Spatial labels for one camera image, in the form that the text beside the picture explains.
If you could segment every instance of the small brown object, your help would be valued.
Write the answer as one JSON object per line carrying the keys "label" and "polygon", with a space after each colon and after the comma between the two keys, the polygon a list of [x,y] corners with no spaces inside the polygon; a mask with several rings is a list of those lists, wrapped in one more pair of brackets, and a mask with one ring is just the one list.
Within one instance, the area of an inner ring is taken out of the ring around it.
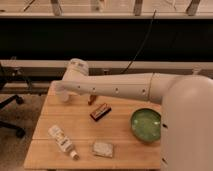
{"label": "small brown object", "polygon": [[98,107],[95,111],[93,111],[90,116],[95,120],[98,121],[104,115],[111,111],[111,107],[109,107],[106,103],[102,104]]}
{"label": "small brown object", "polygon": [[92,105],[96,99],[97,99],[96,95],[90,95],[88,105]]}

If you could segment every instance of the bottle cap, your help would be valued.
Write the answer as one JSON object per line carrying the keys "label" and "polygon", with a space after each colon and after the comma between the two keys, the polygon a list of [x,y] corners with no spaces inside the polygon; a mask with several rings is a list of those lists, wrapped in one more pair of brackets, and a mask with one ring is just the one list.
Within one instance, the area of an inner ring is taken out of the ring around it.
{"label": "bottle cap", "polygon": [[70,152],[70,156],[72,157],[73,160],[78,160],[79,159],[79,155],[77,154],[77,152],[75,150],[72,150]]}

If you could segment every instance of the chocolate bar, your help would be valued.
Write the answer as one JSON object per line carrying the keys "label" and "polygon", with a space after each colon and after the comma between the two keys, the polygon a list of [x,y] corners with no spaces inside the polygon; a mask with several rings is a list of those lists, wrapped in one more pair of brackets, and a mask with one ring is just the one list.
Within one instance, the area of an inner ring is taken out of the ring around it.
{"label": "chocolate bar", "polygon": [[104,115],[109,113],[111,111],[111,107],[108,106],[106,103],[102,104],[100,107],[98,107],[95,111],[93,111],[90,116],[95,120],[98,121],[101,119]]}

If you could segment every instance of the floor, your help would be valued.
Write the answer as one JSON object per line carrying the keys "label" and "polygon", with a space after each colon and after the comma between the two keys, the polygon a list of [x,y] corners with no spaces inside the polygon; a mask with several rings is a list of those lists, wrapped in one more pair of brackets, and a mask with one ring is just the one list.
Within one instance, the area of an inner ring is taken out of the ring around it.
{"label": "floor", "polygon": [[[9,96],[0,95],[0,101]],[[1,121],[16,124],[26,131],[25,137],[19,139],[15,131],[0,128],[0,171],[24,171],[23,162],[45,99],[45,95],[21,97],[24,104],[19,106],[14,101],[0,112]]]}

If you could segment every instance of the office chair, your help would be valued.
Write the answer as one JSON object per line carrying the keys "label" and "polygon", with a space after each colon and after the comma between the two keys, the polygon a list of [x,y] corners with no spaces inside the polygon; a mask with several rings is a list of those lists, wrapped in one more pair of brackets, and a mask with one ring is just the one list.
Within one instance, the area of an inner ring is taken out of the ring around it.
{"label": "office chair", "polygon": [[[4,108],[6,105],[8,105],[9,103],[11,103],[13,100],[16,100],[16,103],[19,104],[19,105],[24,103],[24,100],[20,96],[13,95],[13,96],[9,97],[8,99],[6,99],[6,100],[4,100],[3,102],[0,103],[0,110],[2,108]],[[19,126],[10,124],[10,123],[0,121],[0,127],[16,130],[16,137],[18,137],[18,138],[22,138],[25,135],[24,129],[22,129]]]}
{"label": "office chair", "polygon": [[[2,90],[3,87],[5,86],[5,84],[8,82],[8,79],[5,74],[4,68],[1,65],[1,62],[0,62],[0,71],[2,73],[2,77],[0,77],[0,90]],[[13,100],[16,100],[16,103],[19,105],[24,103],[24,100],[20,96],[13,95],[13,96],[9,97],[8,99],[4,100],[3,102],[0,102],[0,110],[2,108],[4,108],[6,105],[8,105],[9,103],[11,103]],[[25,135],[24,129],[22,129],[19,126],[0,121],[0,128],[1,127],[16,130],[16,137],[18,137],[18,138],[22,138]]]}

